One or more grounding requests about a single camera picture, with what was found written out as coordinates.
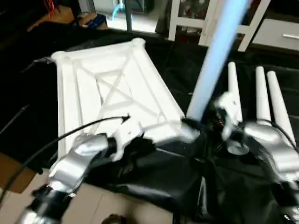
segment red wire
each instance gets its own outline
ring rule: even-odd
[[[49,18],[55,13],[55,6],[53,0],[43,0],[44,5],[47,8]]]

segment cabinet door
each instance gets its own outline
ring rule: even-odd
[[[173,0],[169,40],[174,41],[177,35],[187,37],[197,34],[198,44],[206,45],[217,3],[218,0]]]
[[[239,28],[237,31],[238,35],[237,35],[236,42],[240,43],[240,40],[242,40],[241,41],[242,43],[239,44],[239,47],[238,47],[239,51],[246,50],[246,48],[256,30],[256,28],[258,27],[258,24],[261,21],[263,14],[265,13],[269,3],[270,3],[270,0],[249,0],[248,1],[248,9],[243,18],[243,21],[239,25]],[[207,35],[207,40],[206,40],[207,46],[209,46],[213,40],[215,29],[216,29],[217,23],[219,21],[224,4],[225,4],[224,0],[218,1],[214,16],[211,21],[211,28]]]

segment drawer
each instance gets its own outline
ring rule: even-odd
[[[299,23],[265,19],[253,43],[299,50]]]

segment cardboard box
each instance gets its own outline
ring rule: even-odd
[[[6,185],[9,178],[20,166],[21,164],[19,162],[5,154],[0,153],[0,188],[3,188]],[[36,173],[33,170],[25,168],[9,190],[14,193],[22,193],[30,184],[35,175]]]

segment tile floor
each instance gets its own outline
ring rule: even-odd
[[[31,191],[42,185],[45,178],[46,175],[36,175],[22,194],[7,195],[0,210],[1,224],[15,223],[31,202]],[[110,214],[127,217],[129,224],[172,223],[170,212],[152,204],[83,184],[65,213],[63,224],[100,224]]]

